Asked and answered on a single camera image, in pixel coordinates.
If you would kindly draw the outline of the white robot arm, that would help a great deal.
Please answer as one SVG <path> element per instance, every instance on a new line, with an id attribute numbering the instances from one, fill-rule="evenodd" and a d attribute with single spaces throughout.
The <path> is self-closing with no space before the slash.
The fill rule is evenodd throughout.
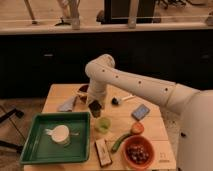
<path id="1" fill-rule="evenodd" d="M 171 81 L 124 72 L 103 54 L 85 66 L 87 104 L 105 107 L 107 85 L 113 85 L 181 116 L 176 171 L 213 171 L 213 90 L 198 90 Z"/>

